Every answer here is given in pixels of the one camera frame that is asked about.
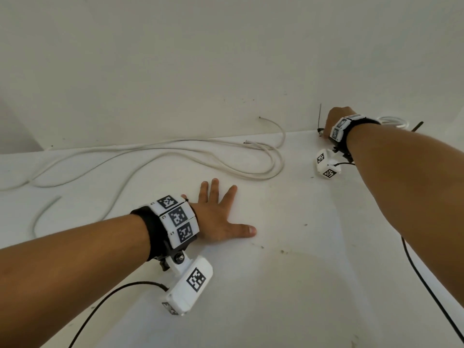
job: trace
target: white wall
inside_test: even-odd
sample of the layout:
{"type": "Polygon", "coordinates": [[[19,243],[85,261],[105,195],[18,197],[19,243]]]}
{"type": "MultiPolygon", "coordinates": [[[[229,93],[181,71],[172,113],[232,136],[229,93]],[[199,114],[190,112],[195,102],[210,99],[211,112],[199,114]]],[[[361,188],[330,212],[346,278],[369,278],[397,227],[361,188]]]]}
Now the white wall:
{"type": "Polygon", "coordinates": [[[319,103],[444,132],[464,0],[2,0],[0,92],[43,147],[314,129],[319,103]]]}
{"type": "Polygon", "coordinates": [[[32,134],[0,99],[0,154],[40,150],[32,134]]]}

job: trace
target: white table surface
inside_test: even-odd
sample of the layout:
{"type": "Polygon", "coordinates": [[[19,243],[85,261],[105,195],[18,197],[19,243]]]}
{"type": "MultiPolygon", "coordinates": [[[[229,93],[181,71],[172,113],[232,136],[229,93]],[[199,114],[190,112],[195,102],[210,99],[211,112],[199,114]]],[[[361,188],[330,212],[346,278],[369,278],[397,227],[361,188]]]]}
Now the white table surface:
{"type": "MultiPolygon", "coordinates": [[[[279,134],[233,137],[276,144],[279,134]]],[[[259,169],[256,151],[180,143],[211,149],[242,168],[259,169]]],[[[327,147],[316,132],[288,134],[284,171],[269,181],[246,181],[177,156],[163,157],[129,182],[110,217],[128,213],[168,193],[196,200],[200,182],[217,177],[221,194],[239,191],[231,222],[256,226],[258,235],[216,245],[189,246],[214,268],[193,310],[171,316],[162,291],[136,286],[109,299],[75,347],[459,347],[459,341],[406,260],[399,235],[381,215],[356,170],[327,181],[315,172],[316,152],[327,147]]],[[[43,159],[70,151],[0,155],[0,186],[20,181],[43,159]]],[[[37,223],[43,236],[94,222],[133,166],[159,151],[126,154],[68,185],[25,186],[0,193],[0,246],[29,240],[27,228],[41,206],[62,199],[37,223]]],[[[40,181],[61,181],[111,156],[87,154],[56,166],[40,181]]],[[[155,261],[122,283],[158,280],[169,285],[155,261]]],[[[461,315],[449,297],[450,314],[461,315]]],[[[90,308],[43,347],[67,347],[90,308]]]]}

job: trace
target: white cable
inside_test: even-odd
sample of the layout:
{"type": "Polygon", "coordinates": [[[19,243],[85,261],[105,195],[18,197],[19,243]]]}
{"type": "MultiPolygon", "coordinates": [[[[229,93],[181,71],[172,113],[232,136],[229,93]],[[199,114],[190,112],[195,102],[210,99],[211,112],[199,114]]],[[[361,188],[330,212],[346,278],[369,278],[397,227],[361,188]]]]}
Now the white cable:
{"type": "MultiPolygon", "coordinates": [[[[96,169],[100,165],[104,164],[105,162],[108,162],[108,161],[110,161],[110,160],[112,160],[112,159],[114,159],[114,158],[116,158],[118,156],[124,155],[126,153],[130,153],[130,152],[142,151],[142,150],[152,150],[152,149],[165,149],[165,150],[168,149],[168,150],[181,150],[181,151],[198,152],[198,153],[202,153],[202,154],[205,154],[207,156],[212,157],[214,160],[217,161],[217,164],[212,164],[212,163],[209,163],[209,162],[205,162],[205,161],[202,161],[202,160],[200,160],[198,158],[195,158],[193,156],[190,156],[190,155],[187,155],[187,154],[184,154],[184,153],[181,153],[181,152],[171,152],[171,151],[163,152],[163,153],[149,159],[145,163],[139,165],[137,168],[135,168],[125,178],[125,180],[120,185],[117,192],[115,193],[115,196],[111,200],[110,204],[108,205],[107,209],[105,210],[103,216],[101,216],[101,218],[99,220],[103,220],[103,219],[105,219],[105,217],[108,216],[108,214],[113,209],[113,206],[116,204],[116,202],[117,202],[120,194],[122,193],[123,189],[125,188],[125,186],[128,184],[128,182],[131,180],[131,178],[136,174],[136,172],[138,170],[142,169],[144,166],[146,166],[150,162],[152,162],[152,161],[154,161],[154,160],[156,160],[156,159],[158,159],[160,157],[167,156],[167,155],[182,156],[182,157],[185,157],[185,158],[187,158],[189,160],[192,160],[194,162],[202,164],[204,166],[211,167],[211,168],[217,169],[219,171],[224,171],[224,172],[226,172],[228,174],[232,174],[232,175],[244,178],[244,179],[255,180],[255,181],[268,180],[268,179],[271,179],[271,178],[275,177],[276,175],[278,175],[282,171],[282,169],[283,169],[283,167],[285,165],[284,159],[283,159],[281,153],[278,151],[278,148],[280,148],[283,145],[283,143],[285,142],[286,133],[282,129],[282,127],[280,125],[278,125],[276,122],[271,121],[271,120],[269,120],[267,118],[264,118],[264,117],[260,117],[260,119],[266,120],[266,121],[269,121],[269,122],[275,124],[281,130],[282,139],[281,139],[280,143],[276,147],[271,146],[271,145],[266,144],[266,143],[257,143],[257,142],[253,142],[253,141],[249,141],[249,140],[247,140],[244,143],[235,143],[235,142],[230,142],[230,141],[221,140],[221,139],[175,139],[175,140],[164,141],[164,142],[156,143],[156,144],[144,144],[144,145],[132,146],[131,148],[121,148],[121,147],[90,148],[90,149],[74,152],[74,153],[72,153],[70,155],[55,159],[55,160],[51,161],[50,163],[46,164],[44,167],[42,167],[42,168],[38,169],[37,171],[35,171],[34,173],[32,173],[27,181],[24,181],[24,182],[22,182],[20,184],[17,184],[17,185],[11,186],[11,187],[2,188],[2,189],[0,189],[0,191],[16,189],[16,188],[19,188],[19,187],[24,186],[26,184],[31,184],[31,185],[33,185],[35,187],[40,187],[40,188],[50,188],[50,187],[61,186],[61,185],[64,185],[64,184],[67,184],[67,183],[70,183],[72,181],[77,180],[78,178],[86,175],[90,171],[93,171],[94,169],[96,169]],[[250,172],[250,171],[245,171],[245,170],[242,170],[242,169],[239,169],[239,168],[236,168],[236,167],[233,167],[233,166],[229,165],[228,163],[224,162],[222,159],[217,157],[217,155],[215,155],[211,151],[200,150],[200,149],[191,149],[191,148],[186,148],[186,147],[165,146],[167,144],[171,144],[171,143],[179,142],[179,141],[204,141],[204,142],[209,142],[209,143],[217,143],[217,144],[238,146],[238,147],[242,147],[242,148],[246,148],[246,149],[260,150],[260,151],[263,151],[265,154],[267,154],[270,157],[271,163],[270,163],[269,167],[267,169],[263,170],[263,171],[258,171],[258,172],[252,171],[252,172],[250,172]],[[275,154],[278,157],[279,164],[278,164],[277,168],[276,168],[276,160],[275,160],[273,154],[271,154],[271,151],[275,152],[275,154]],[[39,176],[41,176],[42,174],[47,172],[49,169],[54,167],[56,164],[58,164],[58,163],[60,163],[60,162],[62,162],[64,160],[70,159],[70,158],[72,158],[74,156],[85,154],[85,153],[92,153],[92,152],[119,152],[119,153],[117,153],[113,157],[110,157],[110,158],[106,159],[105,161],[99,163],[98,165],[92,167],[91,169],[86,170],[84,173],[78,175],[77,177],[73,177],[72,179],[69,179],[67,181],[59,182],[59,183],[51,183],[51,184],[40,184],[40,183],[38,183],[36,181],[36,179],[39,176]]],[[[35,238],[37,237],[36,234],[35,234],[35,226],[36,226],[39,218],[43,215],[43,213],[45,211],[47,211],[60,198],[61,198],[61,196],[57,196],[55,199],[53,199],[48,204],[46,204],[44,207],[42,207],[42,209],[40,209],[40,211],[36,214],[33,221],[31,222],[31,230],[30,231],[31,231],[31,234],[33,235],[33,237],[35,237],[35,238]]]]}
{"type": "Polygon", "coordinates": [[[409,122],[400,117],[395,116],[381,116],[377,120],[382,126],[395,126],[399,129],[408,129],[409,122]]]}

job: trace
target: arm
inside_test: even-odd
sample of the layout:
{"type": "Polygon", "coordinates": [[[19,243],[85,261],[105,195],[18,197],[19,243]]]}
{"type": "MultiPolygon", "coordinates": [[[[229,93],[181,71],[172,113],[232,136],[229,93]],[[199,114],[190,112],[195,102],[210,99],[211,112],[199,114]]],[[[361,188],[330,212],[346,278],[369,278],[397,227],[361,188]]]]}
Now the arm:
{"type": "MultiPolygon", "coordinates": [[[[350,108],[332,109],[324,135],[351,114],[350,108]]],[[[464,153],[375,124],[354,127],[347,145],[388,222],[464,306],[464,153]]]]}
{"type": "MultiPolygon", "coordinates": [[[[252,237],[256,229],[227,222],[236,186],[218,202],[214,179],[191,204],[207,240],[252,237]]],[[[126,215],[0,250],[2,347],[39,347],[148,258],[139,216],[126,215]]]]}

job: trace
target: finger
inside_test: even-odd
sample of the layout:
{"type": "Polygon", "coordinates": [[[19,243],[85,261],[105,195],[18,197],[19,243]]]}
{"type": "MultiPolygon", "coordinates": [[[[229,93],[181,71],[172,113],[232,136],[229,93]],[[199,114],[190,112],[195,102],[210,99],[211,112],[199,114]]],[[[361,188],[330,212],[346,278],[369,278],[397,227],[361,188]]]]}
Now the finger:
{"type": "Polygon", "coordinates": [[[208,182],[201,182],[200,194],[198,194],[198,202],[206,203],[208,201],[208,182]]]}
{"type": "Polygon", "coordinates": [[[230,187],[229,190],[227,191],[227,193],[222,198],[219,205],[226,208],[227,211],[230,211],[230,209],[232,208],[232,204],[233,204],[233,201],[235,199],[235,194],[236,193],[237,193],[237,186],[234,185],[234,186],[230,187]]]}
{"type": "Polygon", "coordinates": [[[250,238],[256,235],[256,228],[250,225],[229,224],[229,238],[250,238]]]}
{"type": "Polygon", "coordinates": [[[219,180],[217,178],[213,179],[211,182],[208,201],[215,204],[219,202],[219,180]]]}

